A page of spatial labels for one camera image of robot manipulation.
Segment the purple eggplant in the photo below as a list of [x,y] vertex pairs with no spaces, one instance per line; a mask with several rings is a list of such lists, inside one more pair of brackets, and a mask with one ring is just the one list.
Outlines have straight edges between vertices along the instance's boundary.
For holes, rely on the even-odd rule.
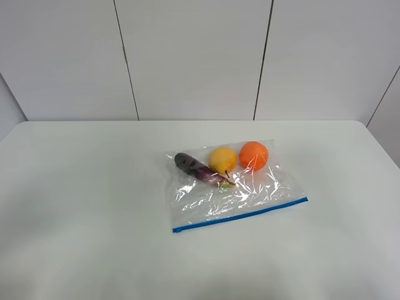
[[233,182],[212,171],[205,164],[184,152],[177,153],[174,156],[174,162],[176,167],[182,172],[217,188],[226,189],[235,186]]

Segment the orange fruit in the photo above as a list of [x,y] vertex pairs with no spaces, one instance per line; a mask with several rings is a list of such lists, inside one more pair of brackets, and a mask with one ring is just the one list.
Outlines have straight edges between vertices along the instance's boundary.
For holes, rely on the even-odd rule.
[[267,164],[268,159],[267,147],[256,141],[245,143],[239,152],[240,166],[252,171],[261,170]]

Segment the yellow pear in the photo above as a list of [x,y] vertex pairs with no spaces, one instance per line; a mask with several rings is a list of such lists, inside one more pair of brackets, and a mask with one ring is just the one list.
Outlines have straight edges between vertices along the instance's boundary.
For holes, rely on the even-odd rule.
[[209,168],[230,178],[230,174],[237,166],[237,154],[230,147],[219,147],[213,150],[208,157]]

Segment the clear zip bag blue zipper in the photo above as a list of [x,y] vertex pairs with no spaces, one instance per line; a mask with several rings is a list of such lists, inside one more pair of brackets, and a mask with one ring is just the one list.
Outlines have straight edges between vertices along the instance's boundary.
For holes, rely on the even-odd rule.
[[267,164],[259,171],[244,169],[238,164],[230,178],[219,174],[235,184],[226,189],[187,175],[174,162],[177,153],[186,153],[209,167],[206,161],[216,147],[164,153],[166,203],[174,233],[248,218],[308,201],[303,188],[279,162],[275,141],[269,139],[260,143],[269,151]]

